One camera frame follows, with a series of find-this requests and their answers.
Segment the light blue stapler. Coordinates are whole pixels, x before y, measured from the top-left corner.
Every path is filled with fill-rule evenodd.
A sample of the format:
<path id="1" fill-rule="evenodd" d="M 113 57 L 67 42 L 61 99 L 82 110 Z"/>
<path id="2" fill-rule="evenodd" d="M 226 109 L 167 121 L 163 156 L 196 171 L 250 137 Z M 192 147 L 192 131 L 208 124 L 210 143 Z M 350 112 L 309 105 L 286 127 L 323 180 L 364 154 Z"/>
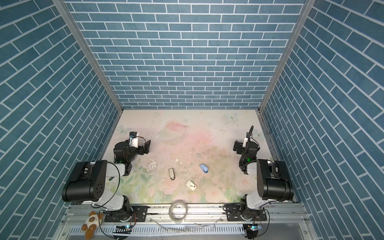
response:
<path id="1" fill-rule="evenodd" d="M 209 168 L 205 164 L 200 164 L 200 168 L 205 174 L 209 172 Z"/>

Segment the white staple box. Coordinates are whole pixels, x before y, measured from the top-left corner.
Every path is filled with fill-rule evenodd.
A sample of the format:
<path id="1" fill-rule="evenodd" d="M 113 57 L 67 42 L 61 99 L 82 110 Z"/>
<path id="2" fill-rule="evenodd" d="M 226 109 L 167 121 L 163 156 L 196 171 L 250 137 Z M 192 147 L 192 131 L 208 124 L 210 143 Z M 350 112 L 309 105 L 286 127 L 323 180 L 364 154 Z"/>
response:
<path id="1" fill-rule="evenodd" d="M 197 188 L 197 186 L 190 180 L 187 181 L 186 186 L 192 191 L 194 191 Z"/>

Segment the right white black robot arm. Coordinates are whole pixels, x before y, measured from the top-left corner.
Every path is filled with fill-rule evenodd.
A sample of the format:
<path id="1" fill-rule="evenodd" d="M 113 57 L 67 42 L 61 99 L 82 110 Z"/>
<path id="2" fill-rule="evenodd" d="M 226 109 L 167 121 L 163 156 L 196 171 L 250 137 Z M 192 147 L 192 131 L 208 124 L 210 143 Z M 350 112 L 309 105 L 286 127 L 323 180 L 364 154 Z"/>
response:
<path id="1" fill-rule="evenodd" d="M 263 210 L 274 202 L 291 201 L 294 186 L 287 166 L 282 161 L 258 159 L 260 147 L 257 142 L 234 142 L 233 151 L 240 155 L 239 168 L 245 175 L 257 178 L 257 191 L 244 195 L 241 199 L 241 212 L 251 213 Z"/>

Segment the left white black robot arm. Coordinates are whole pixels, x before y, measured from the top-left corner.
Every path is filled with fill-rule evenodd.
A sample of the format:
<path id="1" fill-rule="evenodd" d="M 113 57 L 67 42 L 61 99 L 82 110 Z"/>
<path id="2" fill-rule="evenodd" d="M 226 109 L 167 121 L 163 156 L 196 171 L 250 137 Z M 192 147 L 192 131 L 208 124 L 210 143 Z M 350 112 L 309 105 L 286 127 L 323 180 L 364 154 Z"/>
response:
<path id="1" fill-rule="evenodd" d="M 138 155 L 148 154 L 151 141 L 144 145 L 133 144 L 134 139 L 117 143 L 114 148 L 114 161 L 100 160 L 94 163 L 79 162 L 73 168 L 62 191 L 64 202 L 82 204 L 90 203 L 93 208 L 104 209 L 120 222 L 132 218 L 128 197 L 117 194 L 117 191 L 105 187 L 108 177 L 128 176 L 132 170 L 132 161 Z"/>

